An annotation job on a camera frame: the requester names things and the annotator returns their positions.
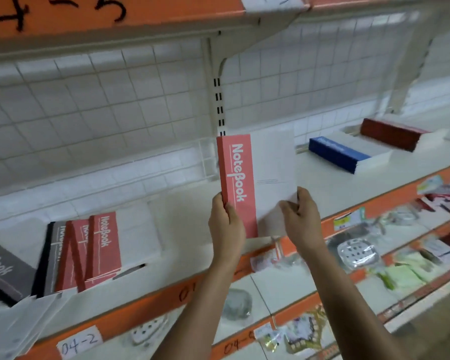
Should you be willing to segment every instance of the blue notebook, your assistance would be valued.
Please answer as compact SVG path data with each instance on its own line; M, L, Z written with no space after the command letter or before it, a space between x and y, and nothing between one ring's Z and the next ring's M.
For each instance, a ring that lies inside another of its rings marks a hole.
M387 164L392 153L382 145L341 131L311 138L308 149L353 174Z

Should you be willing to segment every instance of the person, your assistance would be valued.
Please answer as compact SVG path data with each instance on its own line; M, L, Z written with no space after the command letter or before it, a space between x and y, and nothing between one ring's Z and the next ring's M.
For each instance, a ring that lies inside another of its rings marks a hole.
M298 187L297 194L298 205L279 203L286 233L310 269L343 359L409 359L329 253L320 214L308 190ZM245 228L233 206L224 207L221 193L212 200L208 225L213 243L210 268L152 360L210 358Z

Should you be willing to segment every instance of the person's left hand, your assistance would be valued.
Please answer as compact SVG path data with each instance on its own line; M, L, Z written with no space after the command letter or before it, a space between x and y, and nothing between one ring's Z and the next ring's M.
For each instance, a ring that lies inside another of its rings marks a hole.
M211 201L208 227L213 242L213 261L235 268L245 243L245 226L230 203L224 207L222 193Z

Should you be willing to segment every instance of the hand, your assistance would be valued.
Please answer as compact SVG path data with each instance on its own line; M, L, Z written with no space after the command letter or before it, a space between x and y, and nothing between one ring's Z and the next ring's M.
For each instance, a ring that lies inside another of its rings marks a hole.
M288 238L303 257L326 245L322 236L322 222L317 204L305 188L298 187L297 194L298 205L286 200L281 200L279 205Z
M245 226L230 203L224 208L222 193L211 201L208 227L213 242L213 261L235 269L245 243Z

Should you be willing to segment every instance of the forearm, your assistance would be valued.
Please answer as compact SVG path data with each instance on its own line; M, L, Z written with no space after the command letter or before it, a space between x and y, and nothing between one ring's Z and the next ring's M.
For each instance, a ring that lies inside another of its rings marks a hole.
M408 359L325 244L305 258L344 359Z
M209 359L234 270L230 263L212 262L153 360Z

